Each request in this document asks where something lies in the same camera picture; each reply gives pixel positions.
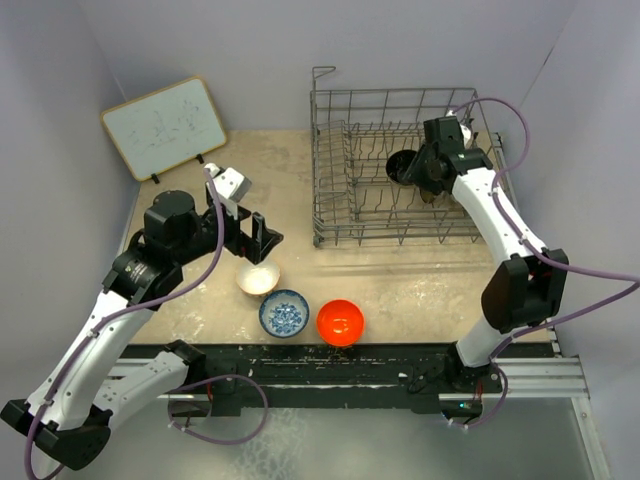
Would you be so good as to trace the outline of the black glossy bowl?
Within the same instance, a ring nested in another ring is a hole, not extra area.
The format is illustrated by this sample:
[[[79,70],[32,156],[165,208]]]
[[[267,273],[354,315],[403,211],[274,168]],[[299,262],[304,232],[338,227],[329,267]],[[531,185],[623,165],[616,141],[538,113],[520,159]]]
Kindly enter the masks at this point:
[[[385,169],[388,178],[401,186],[414,185],[414,160],[417,152],[404,149],[393,153],[386,162]]]

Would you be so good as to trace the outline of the grey wire dish rack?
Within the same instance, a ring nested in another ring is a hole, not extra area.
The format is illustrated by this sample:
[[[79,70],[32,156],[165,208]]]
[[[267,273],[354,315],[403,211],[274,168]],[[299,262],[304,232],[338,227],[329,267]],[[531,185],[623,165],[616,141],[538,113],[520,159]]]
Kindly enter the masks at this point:
[[[414,186],[393,183],[389,157],[416,150],[425,121],[458,108],[496,168],[504,164],[502,139],[487,122],[485,108],[470,87],[330,88],[333,66],[312,69],[310,123],[313,181],[313,243],[341,240],[451,237],[477,241],[478,229],[449,195],[441,206],[425,205]]]

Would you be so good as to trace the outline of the brown rimmed cream bowl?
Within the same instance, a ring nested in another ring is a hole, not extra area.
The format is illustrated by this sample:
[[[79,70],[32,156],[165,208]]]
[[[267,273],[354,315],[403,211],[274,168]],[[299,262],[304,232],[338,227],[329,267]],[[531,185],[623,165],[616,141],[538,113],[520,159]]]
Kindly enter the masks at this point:
[[[425,189],[420,189],[419,195],[423,203],[431,207],[444,205],[448,201],[448,194],[446,192],[436,194]]]

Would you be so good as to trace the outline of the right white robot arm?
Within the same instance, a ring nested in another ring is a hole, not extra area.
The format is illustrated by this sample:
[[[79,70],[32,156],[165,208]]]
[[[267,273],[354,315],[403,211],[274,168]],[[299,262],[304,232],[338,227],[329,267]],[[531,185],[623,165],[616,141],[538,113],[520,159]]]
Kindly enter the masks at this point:
[[[397,176],[423,192],[450,194],[471,217],[496,266],[481,295],[481,318],[450,347],[444,366],[446,383],[467,391],[488,373],[500,345],[558,313],[568,257],[528,229],[488,156],[467,147],[454,116],[425,121],[420,148]]]

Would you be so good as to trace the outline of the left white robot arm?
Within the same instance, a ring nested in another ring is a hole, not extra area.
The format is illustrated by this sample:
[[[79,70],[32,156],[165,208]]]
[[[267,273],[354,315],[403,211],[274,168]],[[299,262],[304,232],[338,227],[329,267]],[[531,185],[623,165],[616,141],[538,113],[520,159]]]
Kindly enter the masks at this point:
[[[284,239],[258,212],[224,198],[207,198],[198,214],[181,190],[158,194],[143,226],[113,262],[89,319],[41,386],[10,400],[1,418],[25,435],[24,467],[35,478],[32,450],[61,468],[80,470],[96,459],[111,433],[168,392],[194,392],[208,375],[205,354],[183,340],[164,346],[147,365],[115,384],[104,381],[131,338],[159,310],[183,295],[183,266],[228,250],[257,265]]]

